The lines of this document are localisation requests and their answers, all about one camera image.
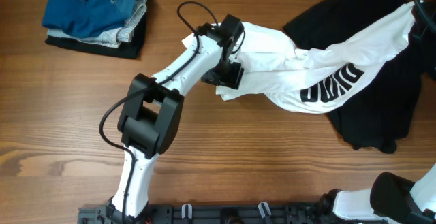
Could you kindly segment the white t-shirt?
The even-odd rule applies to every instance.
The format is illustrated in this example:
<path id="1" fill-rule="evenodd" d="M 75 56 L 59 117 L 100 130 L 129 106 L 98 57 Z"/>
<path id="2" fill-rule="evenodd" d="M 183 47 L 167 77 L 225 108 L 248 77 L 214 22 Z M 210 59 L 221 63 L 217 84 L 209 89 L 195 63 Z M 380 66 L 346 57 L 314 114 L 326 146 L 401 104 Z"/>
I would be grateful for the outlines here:
<path id="1" fill-rule="evenodd" d="M 264 94 L 291 111 L 323 114 L 341 107 L 365 89 L 382 67 L 409 45 L 415 23 L 414 3 L 398 7 L 349 39 L 326 49 L 299 49 L 283 32 L 244 23 L 245 39 L 230 58 L 244 73 L 238 89 L 218 86 L 228 101 L 248 94 Z"/>

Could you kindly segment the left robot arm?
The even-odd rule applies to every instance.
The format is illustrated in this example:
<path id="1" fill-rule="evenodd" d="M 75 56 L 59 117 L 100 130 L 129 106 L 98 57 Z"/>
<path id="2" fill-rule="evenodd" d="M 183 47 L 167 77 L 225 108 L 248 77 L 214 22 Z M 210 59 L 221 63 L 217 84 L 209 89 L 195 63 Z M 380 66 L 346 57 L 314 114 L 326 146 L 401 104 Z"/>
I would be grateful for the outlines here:
<path id="1" fill-rule="evenodd" d="M 176 137 L 186 94 L 202 78 L 215 86 L 238 88 L 243 69 L 229 57 L 242 43 L 242 37 L 194 35 L 191 45 L 167 68 L 151 77 L 138 74 L 127 96 L 103 115 L 100 133 L 109 115 L 121 109 L 117 125 L 121 144 L 117 147 L 125 158 L 119 187 L 106 204 L 111 221 L 144 220 L 154 168 Z"/>

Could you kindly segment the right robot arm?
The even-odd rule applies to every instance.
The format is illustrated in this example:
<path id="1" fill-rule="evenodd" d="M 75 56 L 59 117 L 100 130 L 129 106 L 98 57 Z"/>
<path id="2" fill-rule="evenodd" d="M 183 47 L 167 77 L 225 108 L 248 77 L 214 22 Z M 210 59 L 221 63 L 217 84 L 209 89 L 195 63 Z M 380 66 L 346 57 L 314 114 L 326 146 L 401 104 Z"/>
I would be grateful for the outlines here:
<path id="1" fill-rule="evenodd" d="M 314 217 L 324 223 L 435 224 L 435 167 L 414 182 L 381 173 L 370 189 L 323 195 Z"/>

